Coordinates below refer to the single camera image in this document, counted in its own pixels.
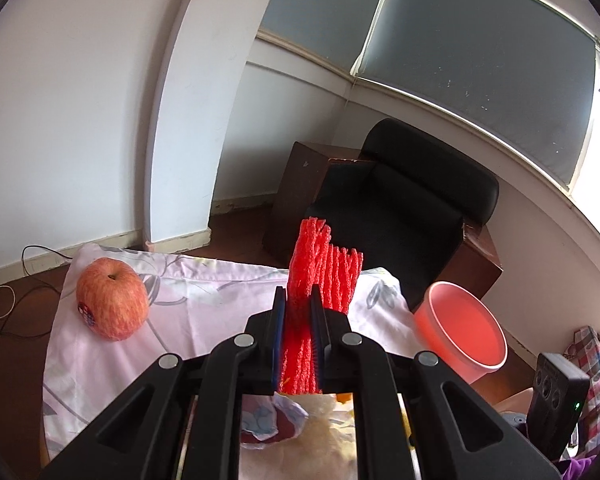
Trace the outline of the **pink floral tablecloth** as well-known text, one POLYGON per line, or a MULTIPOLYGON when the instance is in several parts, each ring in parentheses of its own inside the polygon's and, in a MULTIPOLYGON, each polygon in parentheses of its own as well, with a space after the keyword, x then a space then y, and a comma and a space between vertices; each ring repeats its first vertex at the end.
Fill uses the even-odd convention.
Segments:
MULTIPOLYGON (((268 310, 288 273, 272 266, 86 244, 73 256, 60 293, 43 375, 44 445, 62 449, 163 353, 201 356, 268 310), (128 264, 150 301, 143 326, 129 339, 106 341, 80 317, 76 283, 99 258, 128 264)), ((331 396, 296 396, 308 419, 297 437, 240 451, 243 479, 354 479, 352 405, 331 396)))

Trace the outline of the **red apple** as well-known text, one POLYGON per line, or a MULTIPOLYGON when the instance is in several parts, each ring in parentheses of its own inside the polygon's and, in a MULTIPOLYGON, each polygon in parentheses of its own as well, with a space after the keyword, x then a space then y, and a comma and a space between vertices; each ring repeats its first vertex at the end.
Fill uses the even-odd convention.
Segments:
POLYGON ((145 285, 125 262, 98 258, 81 273, 76 284, 78 312, 87 327, 111 341, 130 338, 148 318, 145 285))

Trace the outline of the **pink plastic bucket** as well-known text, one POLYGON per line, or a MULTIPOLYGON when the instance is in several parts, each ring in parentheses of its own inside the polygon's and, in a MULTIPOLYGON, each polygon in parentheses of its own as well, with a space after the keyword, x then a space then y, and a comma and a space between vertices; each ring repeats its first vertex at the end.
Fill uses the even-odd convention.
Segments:
POLYGON ((432 284, 414 318, 427 348, 468 384, 497 372, 507 360, 507 342, 498 320, 460 285, 432 284))

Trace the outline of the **crumpled floral paper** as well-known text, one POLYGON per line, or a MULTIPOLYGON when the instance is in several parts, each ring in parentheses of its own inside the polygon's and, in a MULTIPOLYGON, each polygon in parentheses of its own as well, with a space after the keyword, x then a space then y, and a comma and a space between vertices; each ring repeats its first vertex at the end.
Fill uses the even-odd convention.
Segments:
POLYGON ((250 450, 299 437, 309 413, 288 396, 242 397, 242 429, 240 444, 250 450))

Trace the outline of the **plaid cloth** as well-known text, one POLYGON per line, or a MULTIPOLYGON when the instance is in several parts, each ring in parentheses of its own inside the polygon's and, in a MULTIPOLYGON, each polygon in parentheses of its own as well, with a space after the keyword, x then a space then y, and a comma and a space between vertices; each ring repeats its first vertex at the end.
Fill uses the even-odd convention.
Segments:
POLYGON ((573 333, 567 359, 591 379, 579 420, 580 457, 600 452, 600 338, 591 326, 573 333))

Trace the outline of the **brown wooden side cabinet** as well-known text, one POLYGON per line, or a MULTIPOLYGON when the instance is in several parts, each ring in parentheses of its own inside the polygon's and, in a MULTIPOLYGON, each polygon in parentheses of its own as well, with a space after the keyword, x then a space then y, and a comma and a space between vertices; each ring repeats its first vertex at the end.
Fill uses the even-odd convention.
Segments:
POLYGON ((384 268, 395 276, 412 310, 435 282, 460 285, 482 298, 503 272, 489 230, 454 217, 430 195, 404 184, 399 195, 412 209, 396 203, 365 212, 360 187, 344 177, 362 176, 367 183, 372 169, 353 148, 295 143, 274 198, 264 250, 290 263, 301 221, 315 217, 332 229, 332 244, 363 255, 365 270, 384 268))

